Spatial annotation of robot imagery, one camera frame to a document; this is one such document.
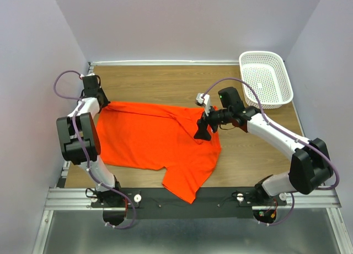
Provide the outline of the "orange t shirt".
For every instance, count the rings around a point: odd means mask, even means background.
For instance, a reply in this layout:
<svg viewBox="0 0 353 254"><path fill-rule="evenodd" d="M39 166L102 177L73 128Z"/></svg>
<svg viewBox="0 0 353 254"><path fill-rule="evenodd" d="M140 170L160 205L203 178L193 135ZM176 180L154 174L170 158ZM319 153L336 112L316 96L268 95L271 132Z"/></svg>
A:
<svg viewBox="0 0 353 254"><path fill-rule="evenodd" d="M101 159L112 166L161 170L162 185L191 204L216 168L217 133L194 139L202 109L160 104L111 102L99 114Z"/></svg>

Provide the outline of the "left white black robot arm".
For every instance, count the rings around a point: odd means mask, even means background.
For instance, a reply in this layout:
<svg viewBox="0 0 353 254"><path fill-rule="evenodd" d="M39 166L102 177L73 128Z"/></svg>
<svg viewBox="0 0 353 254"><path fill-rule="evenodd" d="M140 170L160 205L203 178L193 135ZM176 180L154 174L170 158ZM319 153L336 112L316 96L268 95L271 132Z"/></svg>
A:
<svg viewBox="0 0 353 254"><path fill-rule="evenodd" d="M127 200L120 192L120 183L107 169L101 159L101 145L94 124L94 117L110 101L107 99L98 75L91 73L86 76L79 74L83 89L79 97L69 97L58 93L55 80L54 92L64 99L73 99L77 105L65 117L56 120L60 149L65 161L83 169L94 182L95 188L89 195L93 202L107 207L121 207Z"/></svg>

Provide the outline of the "white perforated plastic basket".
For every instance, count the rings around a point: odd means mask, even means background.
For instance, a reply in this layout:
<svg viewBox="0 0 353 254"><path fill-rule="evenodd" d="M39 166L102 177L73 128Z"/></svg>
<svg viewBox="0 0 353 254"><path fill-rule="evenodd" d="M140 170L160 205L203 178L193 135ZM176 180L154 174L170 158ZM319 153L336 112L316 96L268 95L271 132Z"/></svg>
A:
<svg viewBox="0 0 353 254"><path fill-rule="evenodd" d="M293 100L291 82L281 56L270 51L246 51L239 56L247 105L276 109Z"/></svg>

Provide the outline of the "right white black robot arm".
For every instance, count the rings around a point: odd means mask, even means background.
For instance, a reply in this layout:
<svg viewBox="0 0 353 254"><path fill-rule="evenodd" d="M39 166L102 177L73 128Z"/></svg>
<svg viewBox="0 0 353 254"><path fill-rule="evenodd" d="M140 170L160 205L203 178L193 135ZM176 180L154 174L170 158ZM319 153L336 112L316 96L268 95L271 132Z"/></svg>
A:
<svg viewBox="0 0 353 254"><path fill-rule="evenodd" d="M254 186L253 196L258 204L267 205L281 193L307 195L333 175L323 140L310 140L297 135L273 122L259 108L245 107L234 87L220 90L218 96L222 103L220 110L211 105L208 94L199 93L196 96L196 104L202 106L204 112L197 121L195 139L210 141L211 135L221 125L232 124L262 138L290 160L288 172L265 177Z"/></svg>

